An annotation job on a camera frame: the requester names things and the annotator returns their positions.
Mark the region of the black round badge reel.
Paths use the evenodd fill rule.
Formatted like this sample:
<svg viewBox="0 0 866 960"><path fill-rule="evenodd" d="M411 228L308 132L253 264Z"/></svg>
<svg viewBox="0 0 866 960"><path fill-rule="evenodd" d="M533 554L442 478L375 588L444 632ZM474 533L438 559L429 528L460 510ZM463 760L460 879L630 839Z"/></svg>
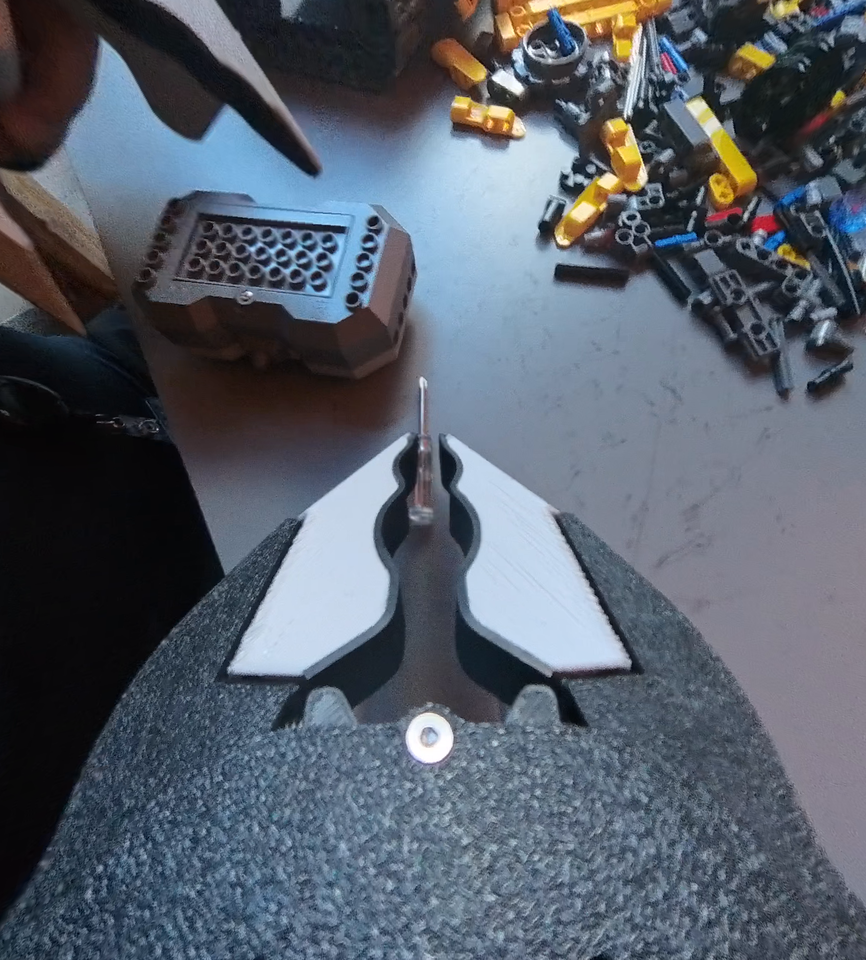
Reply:
<svg viewBox="0 0 866 960"><path fill-rule="evenodd" d="M54 390L27 378L0 376L0 420L45 428L64 422L70 409Z"/></svg>

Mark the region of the black axle rod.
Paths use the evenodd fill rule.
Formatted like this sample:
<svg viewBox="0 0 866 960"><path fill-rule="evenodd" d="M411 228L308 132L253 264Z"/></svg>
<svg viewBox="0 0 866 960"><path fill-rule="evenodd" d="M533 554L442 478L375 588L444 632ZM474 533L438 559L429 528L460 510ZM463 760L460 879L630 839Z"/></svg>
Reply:
<svg viewBox="0 0 866 960"><path fill-rule="evenodd" d="M621 289L629 283L630 278L631 271L622 267L590 266L560 262L557 263L554 268L554 280L563 283Z"/></svg>

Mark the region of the short yellow curved piece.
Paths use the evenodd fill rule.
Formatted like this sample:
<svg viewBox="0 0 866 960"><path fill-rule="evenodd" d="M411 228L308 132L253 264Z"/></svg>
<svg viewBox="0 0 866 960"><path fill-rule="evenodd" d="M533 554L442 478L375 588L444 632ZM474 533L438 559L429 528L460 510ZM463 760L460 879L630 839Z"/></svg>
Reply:
<svg viewBox="0 0 866 960"><path fill-rule="evenodd" d="M564 250L578 242L601 218L610 198L623 192L624 186L616 174L598 176L557 222L553 233L556 247Z"/></svg>

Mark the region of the grey studded battery box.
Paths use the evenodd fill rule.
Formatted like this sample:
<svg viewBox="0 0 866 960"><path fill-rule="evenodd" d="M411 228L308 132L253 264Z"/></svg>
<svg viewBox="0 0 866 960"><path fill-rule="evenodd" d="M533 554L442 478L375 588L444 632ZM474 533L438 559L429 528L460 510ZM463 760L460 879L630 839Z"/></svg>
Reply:
<svg viewBox="0 0 866 960"><path fill-rule="evenodd" d="M290 209L194 191L164 207L132 293L191 353L362 379L397 358L416 279L410 234L376 204ZM237 303L243 290L253 303Z"/></svg>

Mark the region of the yellow tracked toy vehicle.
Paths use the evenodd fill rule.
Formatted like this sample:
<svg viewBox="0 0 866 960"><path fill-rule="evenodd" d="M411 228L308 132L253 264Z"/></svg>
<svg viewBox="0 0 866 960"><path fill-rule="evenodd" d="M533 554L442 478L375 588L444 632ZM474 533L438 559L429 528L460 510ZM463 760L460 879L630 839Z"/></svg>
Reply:
<svg viewBox="0 0 866 960"><path fill-rule="evenodd" d="M249 2L247 37L274 70L379 91L402 73L426 35L433 2Z"/></svg>

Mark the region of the yellow long beam frame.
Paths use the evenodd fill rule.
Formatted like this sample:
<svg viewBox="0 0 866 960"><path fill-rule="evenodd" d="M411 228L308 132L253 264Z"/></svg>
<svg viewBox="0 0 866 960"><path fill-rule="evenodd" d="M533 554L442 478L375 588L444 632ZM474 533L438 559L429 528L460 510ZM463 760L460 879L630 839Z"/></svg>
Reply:
<svg viewBox="0 0 866 960"><path fill-rule="evenodd" d="M549 11L554 10L568 21L573 21L594 34L598 29L592 24L606 21L605 31L611 30L611 22L617 17L632 17L635 22L665 14L672 1L499 1L494 2L494 27L503 38L518 37L544 23Z"/></svg>

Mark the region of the person's left hand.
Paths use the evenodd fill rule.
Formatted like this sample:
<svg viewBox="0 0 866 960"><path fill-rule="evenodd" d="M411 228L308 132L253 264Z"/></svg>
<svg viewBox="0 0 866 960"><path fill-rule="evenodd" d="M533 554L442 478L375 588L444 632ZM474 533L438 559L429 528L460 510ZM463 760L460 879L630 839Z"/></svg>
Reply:
<svg viewBox="0 0 866 960"><path fill-rule="evenodd" d="M0 168L40 169L94 84L99 40L70 2L0 1Z"/></svg>

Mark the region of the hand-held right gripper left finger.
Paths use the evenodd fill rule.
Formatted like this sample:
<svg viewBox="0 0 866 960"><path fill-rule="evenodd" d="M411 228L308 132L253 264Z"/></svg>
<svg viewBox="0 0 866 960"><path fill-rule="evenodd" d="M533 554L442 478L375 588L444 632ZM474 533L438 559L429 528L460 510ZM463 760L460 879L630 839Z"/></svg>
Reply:
<svg viewBox="0 0 866 960"><path fill-rule="evenodd" d="M404 435L313 503L231 652L239 682L332 687L357 706L405 648L394 557L410 532L413 437Z"/></svg>

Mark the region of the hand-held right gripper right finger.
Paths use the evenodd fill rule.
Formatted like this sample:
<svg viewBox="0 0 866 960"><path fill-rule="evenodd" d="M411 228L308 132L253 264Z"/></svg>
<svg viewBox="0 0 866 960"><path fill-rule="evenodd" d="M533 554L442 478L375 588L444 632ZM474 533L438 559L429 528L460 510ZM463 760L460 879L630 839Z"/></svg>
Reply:
<svg viewBox="0 0 866 960"><path fill-rule="evenodd" d="M464 672L502 704L542 686L634 672L560 512L458 437L443 438L450 534L463 553L456 650Z"/></svg>

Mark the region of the clear-handled screwdriver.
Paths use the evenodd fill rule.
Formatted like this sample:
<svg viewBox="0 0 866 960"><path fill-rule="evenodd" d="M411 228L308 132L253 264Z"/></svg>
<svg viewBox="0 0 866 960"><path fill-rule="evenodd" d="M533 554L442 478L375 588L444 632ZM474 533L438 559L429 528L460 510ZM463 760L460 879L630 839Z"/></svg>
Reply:
<svg viewBox="0 0 866 960"><path fill-rule="evenodd" d="M435 519L434 451L430 432L429 384L425 376L417 379L417 430L415 484L408 505L413 527L431 526Z"/></svg>

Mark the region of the pile of small brick pieces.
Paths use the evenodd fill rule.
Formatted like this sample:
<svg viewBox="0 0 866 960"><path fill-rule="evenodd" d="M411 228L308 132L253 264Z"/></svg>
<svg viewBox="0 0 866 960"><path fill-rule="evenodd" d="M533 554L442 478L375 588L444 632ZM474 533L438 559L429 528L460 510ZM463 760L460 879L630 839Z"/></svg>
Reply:
<svg viewBox="0 0 866 960"><path fill-rule="evenodd" d="M790 340L825 366L819 397L853 369L850 330L866 333L866 1L673 2L637 23L592 24L585 65L536 81L494 27L494 2L453 2L430 55L474 101L551 114L576 152L539 217L539 241L649 268L739 355L795 388ZM732 114L746 84L789 49L829 35L855 64L826 108L793 137L748 143ZM554 228L586 186L624 186L573 246Z"/></svg>

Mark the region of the long yellow panel piece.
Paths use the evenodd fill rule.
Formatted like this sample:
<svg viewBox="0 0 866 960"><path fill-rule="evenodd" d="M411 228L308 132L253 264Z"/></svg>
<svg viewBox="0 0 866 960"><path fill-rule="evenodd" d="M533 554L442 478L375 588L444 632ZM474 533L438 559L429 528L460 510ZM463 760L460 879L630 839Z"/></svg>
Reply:
<svg viewBox="0 0 866 960"><path fill-rule="evenodd" d="M463 95L453 98L449 116L452 125L462 131L510 140L520 140L526 134L522 119L513 109L477 102Z"/></svg>

